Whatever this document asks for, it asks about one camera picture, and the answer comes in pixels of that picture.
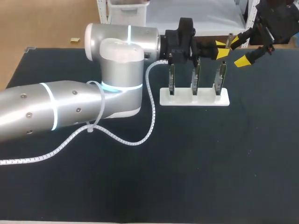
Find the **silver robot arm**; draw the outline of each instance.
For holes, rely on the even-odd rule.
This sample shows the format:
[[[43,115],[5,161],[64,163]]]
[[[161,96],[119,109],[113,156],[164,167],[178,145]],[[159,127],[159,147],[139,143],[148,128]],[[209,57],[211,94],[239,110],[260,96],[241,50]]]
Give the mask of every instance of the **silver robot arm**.
[[[123,118],[141,107],[144,51],[136,44],[107,38],[98,48],[105,92],[102,118]],[[96,120],[98,86],[58,81],[19,86],[0,93],[0,141]]]

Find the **screw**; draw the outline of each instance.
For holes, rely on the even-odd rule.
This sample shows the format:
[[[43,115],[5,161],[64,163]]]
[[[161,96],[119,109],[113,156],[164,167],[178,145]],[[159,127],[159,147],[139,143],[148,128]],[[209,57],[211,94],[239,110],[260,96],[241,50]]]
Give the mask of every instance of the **screw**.
[[[27,113],[26,114],[26,118],[31,118],[32,117],[32,113]]]

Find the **white box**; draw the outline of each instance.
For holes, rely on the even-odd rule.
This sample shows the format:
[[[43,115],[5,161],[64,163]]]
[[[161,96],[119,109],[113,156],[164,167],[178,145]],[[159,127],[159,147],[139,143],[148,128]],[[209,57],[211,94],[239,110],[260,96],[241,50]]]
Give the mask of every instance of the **white box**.
[[[108,0],[111,24],[145,27],[148,5],[145,0]]]

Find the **white stand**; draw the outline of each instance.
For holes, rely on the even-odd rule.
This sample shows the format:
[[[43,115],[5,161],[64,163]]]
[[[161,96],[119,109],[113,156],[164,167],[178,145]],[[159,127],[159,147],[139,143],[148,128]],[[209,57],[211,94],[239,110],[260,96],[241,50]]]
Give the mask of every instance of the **white stand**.
[[[176,88],[174,96],[169,88],[160,89],[160,105],[162,106],[228,106],[228,90],[222,88],[221,95],[216,96],[215,88],[198,88],[197,96],[192,95],[190,88]]]

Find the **dark work surface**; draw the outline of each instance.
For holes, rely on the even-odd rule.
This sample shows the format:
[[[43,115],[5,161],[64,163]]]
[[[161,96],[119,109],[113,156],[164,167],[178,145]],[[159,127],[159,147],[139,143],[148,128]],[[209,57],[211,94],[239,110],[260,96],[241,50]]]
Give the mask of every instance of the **dark work surface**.
[[[277,50],[254,66],[227,59],[230,106],[162,107],[168,68],[153,68],[157,121],[143,145],[129,147],[104,133],[81,133],[55,157],[0,167],[0,220],[288,223],[299,218],[298,50]],[[212,86],[219,61],[202,60],[201,86]],[[177,87],[190,85],[191,65]],[[22,58],[9,87],[100,81],[83,49],[36,49]],[[134,117],[100,124],[138,141],[150,126],[146,88]],[[42,155],[79,126],[0,144],[0,158]]]

